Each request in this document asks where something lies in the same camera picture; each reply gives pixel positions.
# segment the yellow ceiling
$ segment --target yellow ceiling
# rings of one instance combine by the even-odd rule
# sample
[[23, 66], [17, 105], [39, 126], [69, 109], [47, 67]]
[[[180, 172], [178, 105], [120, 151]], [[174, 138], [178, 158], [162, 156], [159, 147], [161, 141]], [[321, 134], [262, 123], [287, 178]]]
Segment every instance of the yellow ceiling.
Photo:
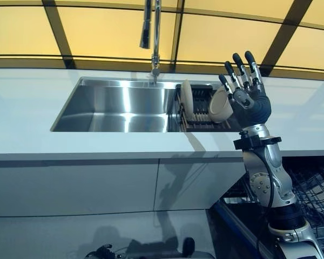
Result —
[[302, 22], [324, 25], [324, 0], [313, 0]]
[[186, 0], [185, 8], [285, 18], [293, 0]]
[[0, 54], [60, 55], [43, 7], [0, 7]]
[[[151, 58], [151, 50], [139, 47], [143, 11], [68, 7], [60, 7], [58, 11], [73, 55]], [[170, 32], [174, 30], [175, 16], [168, 12], [161, 14], [161, 59], [171, 57]], [[153, 46], [153, 30], [150, 43]]]
[[[137, 4], [137, 5], [144, 5], [145, 1], [144, 0], [56, 0], [55, 1], [57, 4], [58, 3], [67, 3], [67, 2], [80, 2], [82, 5], [85, 5], [86, 3], [105, 3], [105, 4]], [[177, 0], [162, 0], [162, 6], [165, 7], [177, 7]]]
[[[154, 12], [151, 18], [151, 49], [141, 49], [139, 41], [144, 12], [139, 9], [144, 6], [144, 0], [55, 2], [62, 5], [56, 10], [72, 55], [87, 56], [77, 59], [149, 63], [153, 48]], [[165, 11], [161, 13], [159, 53], [163, 60], [173, 61], [174, 28], [178, 21], [176, 18], [180, 16], [176, 13], [177, 2], [162, 0]], [[218, 65], [232, 60], [234, 52], [244, 57], [246, 50], [250, 50], [260, 64], [292, 3], [293, 0], [185, 0], [186, 13], [183, 14], [180, 29], [177, 64]], [[0, 5], [8, 4], [25, 6], [0, 7], [0, 55], [26, 56], [0, 58], [61, 59], [42, 1], [0, 1]], [[292, 71], [307, 69], [309, 72], [324, 72], [324, 0], [312, 1], [276, 65]]]
[[277, 65], [324, 69], [324, 31], [297, 28]]
[[279, 28], [275, 23], [184, 15], [178, 59], [224, 62], [235, 52], [243, 56], [250, 50], [260, 63]]

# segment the countertop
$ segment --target countertop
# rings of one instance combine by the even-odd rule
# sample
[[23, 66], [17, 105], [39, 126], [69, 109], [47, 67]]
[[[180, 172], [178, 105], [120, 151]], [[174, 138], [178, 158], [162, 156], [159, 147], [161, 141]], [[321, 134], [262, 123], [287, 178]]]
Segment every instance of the countertop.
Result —
[[[0, 69], [0, 160], [241, 157], [238, 133], [51, 132], [80, 77], [147, 80], [148, 73]], [[218, 84], [218, 76], [161, 74], [161, 80]], [[267, 122], [282, 155], [324, 155], [324, 81], [264, 78], [272, 103]]]

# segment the wire rack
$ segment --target wire rack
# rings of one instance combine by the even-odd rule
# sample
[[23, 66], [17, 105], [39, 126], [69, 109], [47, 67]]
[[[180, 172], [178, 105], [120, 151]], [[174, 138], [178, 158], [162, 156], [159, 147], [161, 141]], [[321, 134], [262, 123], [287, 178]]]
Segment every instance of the wire rack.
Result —
[[191, 85], [193, 95], [193, 117], [187, 120], [184, 104], [180, 101], [180, 85], [177, 86], [176, 114], [183, 132], [239, 132], [234, 116], [222, 123], [214, 123], [208, 116], [208, 107], [215, 91], [210, 85]]
[[[324, 163], [317, 165], [317, 158], [288, 158], [293, 163], [283, 166], [293, 180], [293, 192], [300, 202], [303, 215], [310, 223], [321, 249], [324, 250]], [[245, 174], [223, 196], [226, 203], [256, 202], [248, 188]]]

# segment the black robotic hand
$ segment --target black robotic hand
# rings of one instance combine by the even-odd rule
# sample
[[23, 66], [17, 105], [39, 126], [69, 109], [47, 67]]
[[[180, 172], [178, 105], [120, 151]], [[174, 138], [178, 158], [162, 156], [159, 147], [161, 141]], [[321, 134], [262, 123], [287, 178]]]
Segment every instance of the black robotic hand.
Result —
[[225, 62], [225, 68], [231, 77], [233, 86], [227, 82], [222, 74], [219, 75], [219, 79], [225, 87], [234, 115], [241, 128], [264, 124], [271, 114], [270, 100], [265, 94], [259, 68], [249, 51], [245, 52], [245, 58], [249, 63], [252, 82], [237, 53], [233, 54], [233, 60], [239, 68], [242, 84], [229, 61]]

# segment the faucet spout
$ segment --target faucet spout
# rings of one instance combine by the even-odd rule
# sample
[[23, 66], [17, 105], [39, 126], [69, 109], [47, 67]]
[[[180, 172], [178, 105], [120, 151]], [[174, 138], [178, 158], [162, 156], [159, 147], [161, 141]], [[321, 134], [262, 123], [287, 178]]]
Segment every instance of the faucet spout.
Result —
[[151, 0], [145, 0], [143, 29], [141, 31], [139, 46], [143, 49], [150, 48], [150, 19], [151, 19]]
[[[151, 0], [145, 1], [144, 23], [141, 32], [140, 47], [143, 49], [150, 48], [150, 18], [151, 18]], [[155, 25], [153, 37], [153, 52], [151, 56], [151, 74], [154, 77], [154, 82], [157, 82], [157, 77], [160, 75], [159, 63], [160, 55], [158, 52], [160, 41], [160, 20], [161, 20], [161, 0], [155, 0]]]

